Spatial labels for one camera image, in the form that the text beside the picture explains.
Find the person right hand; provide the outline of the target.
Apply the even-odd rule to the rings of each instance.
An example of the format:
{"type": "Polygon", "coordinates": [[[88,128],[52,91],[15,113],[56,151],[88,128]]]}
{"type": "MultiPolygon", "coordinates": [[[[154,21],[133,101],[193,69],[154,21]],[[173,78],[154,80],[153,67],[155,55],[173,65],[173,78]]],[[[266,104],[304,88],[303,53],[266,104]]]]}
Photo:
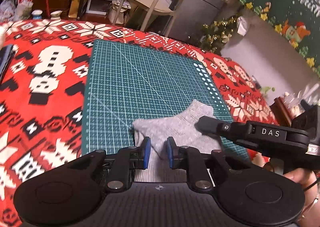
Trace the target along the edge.
{"type": "Polygon", "coordinates": [[[315,173],[304,168],[297,168],[284,174],[284,177],[298,183],[304,190],[305,204],[298,220],[299,226],[319,226],[319,189],[317,184],[310,187],[317,180],[315,173]]]}

